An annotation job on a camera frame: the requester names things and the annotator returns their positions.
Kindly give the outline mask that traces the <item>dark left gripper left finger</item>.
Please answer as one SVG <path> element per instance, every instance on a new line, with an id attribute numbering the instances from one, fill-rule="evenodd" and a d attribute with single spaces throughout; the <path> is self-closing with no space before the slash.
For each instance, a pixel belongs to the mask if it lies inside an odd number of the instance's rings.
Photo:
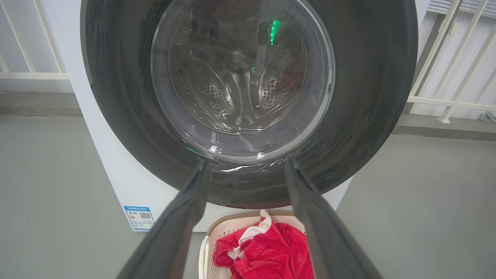
<path id="1" fill-rule="evenodd" d="M 180 279 L 193 228 L 202 219 L 212 165 L 202 161 L 117 275 L 119 279 Z"/>

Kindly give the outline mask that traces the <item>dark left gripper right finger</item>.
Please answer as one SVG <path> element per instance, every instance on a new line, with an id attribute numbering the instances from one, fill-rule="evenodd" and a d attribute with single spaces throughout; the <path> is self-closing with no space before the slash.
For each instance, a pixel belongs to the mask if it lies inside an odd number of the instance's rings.
<path id="1" fill-rule="evenodd" d="M 285 164 L 291 206 L 307 234 L 316 279 L 381 279 L 340 217 L 298 162 Z"/>

